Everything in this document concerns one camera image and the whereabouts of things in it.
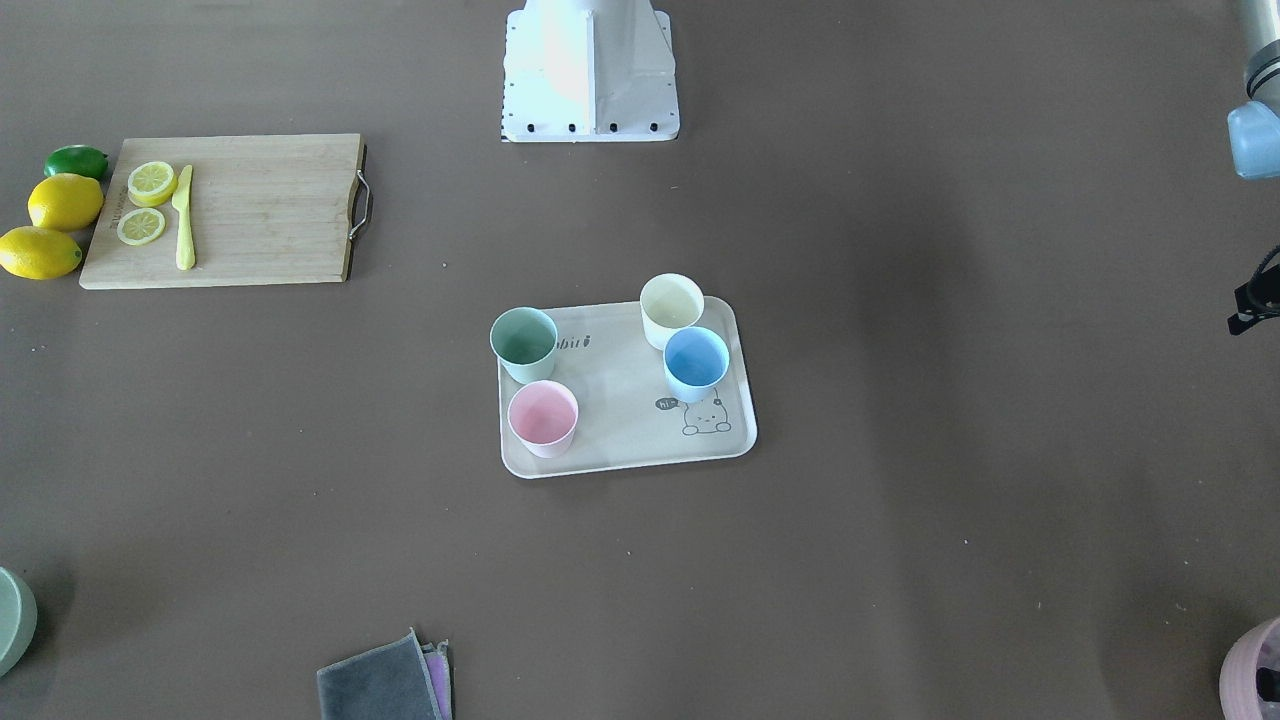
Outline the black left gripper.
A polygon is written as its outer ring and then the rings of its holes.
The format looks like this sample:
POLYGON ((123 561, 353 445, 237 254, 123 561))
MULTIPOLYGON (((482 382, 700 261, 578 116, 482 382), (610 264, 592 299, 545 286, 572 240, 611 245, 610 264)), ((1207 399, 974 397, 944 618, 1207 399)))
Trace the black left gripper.
POLYGON ((1279 265, 1280 247, 1276 245, 1262 259, 1251 278, 1236 288, 1236 313, 1228 318, 1231 336, 1239 336, 1257 324, 1257 316, 1279 316, 1279 265))

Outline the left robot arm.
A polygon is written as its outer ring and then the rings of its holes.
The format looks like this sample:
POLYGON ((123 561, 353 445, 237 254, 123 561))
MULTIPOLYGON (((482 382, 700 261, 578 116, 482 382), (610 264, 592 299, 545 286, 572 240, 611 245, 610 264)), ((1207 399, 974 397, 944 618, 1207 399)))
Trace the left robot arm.
MULTIPOLYGON (((1242 1, 1248 59, 1243 70, 1247 101, 1228 114, 1235 173, 1244 181, 1279 177, 1279 3, 1242 1)), ((1239 336, 1279 316, 1279 247, 1272 247, 1251 278, 1235 288, 1236 310, 1228 318, 1239 336)))

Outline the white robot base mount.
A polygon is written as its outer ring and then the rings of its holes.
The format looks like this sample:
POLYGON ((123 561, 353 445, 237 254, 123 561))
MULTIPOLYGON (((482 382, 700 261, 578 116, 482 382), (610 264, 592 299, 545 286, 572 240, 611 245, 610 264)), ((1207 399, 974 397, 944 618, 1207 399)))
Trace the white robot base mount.
POLYGON ((504 142, 678 137, 671 18, 649 1, 527 1, 506 18, 503 68, 504 142))

